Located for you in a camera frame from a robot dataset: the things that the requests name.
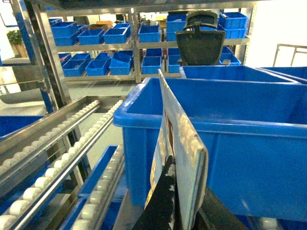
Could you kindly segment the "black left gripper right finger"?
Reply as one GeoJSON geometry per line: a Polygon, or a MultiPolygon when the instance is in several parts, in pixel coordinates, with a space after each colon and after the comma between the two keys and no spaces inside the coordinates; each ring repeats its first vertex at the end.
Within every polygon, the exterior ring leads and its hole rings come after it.
{"type": "Polygon", "coordinates": [[[195,230],[248,230],[206,186],[202,206],[197,212],[195,230]]]}

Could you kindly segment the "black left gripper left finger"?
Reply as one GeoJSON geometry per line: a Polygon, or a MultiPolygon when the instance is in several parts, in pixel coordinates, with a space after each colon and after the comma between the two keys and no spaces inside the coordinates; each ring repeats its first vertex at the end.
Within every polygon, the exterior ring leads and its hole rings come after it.
{"type": "Polygon", "coordinates": [[[157,186],[144,212],[136,222],[137,230],[172,230],[175,226],[176,165],[169,156],[157,186]]]}

